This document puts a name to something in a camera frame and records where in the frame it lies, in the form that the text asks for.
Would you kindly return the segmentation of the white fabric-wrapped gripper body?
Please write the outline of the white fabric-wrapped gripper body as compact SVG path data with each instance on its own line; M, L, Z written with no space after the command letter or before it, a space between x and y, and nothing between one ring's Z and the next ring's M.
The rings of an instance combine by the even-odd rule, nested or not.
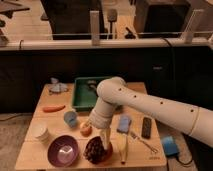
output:
M111 125L112 115L110 113L97 112L93 109L88 120L97 129L107 129Z

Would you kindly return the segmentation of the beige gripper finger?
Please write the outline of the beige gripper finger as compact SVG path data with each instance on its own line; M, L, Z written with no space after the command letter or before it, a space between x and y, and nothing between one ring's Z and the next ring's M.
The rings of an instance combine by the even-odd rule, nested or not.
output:
M104 149L108 149L110 144L110 134L111 134L111 128L108 128L104 132Z
M103 129L100 130L99 135L100 135L101 141L103 142L104 141L104 130Z

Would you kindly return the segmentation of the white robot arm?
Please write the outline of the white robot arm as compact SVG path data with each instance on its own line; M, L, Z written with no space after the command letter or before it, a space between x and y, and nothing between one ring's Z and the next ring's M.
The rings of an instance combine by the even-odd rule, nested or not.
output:
M128 106L213 148L213 111L174 100L143 94L129 89L121 77L102 80L97 86L98 99L89 115L97 129L107 129L115 109Z

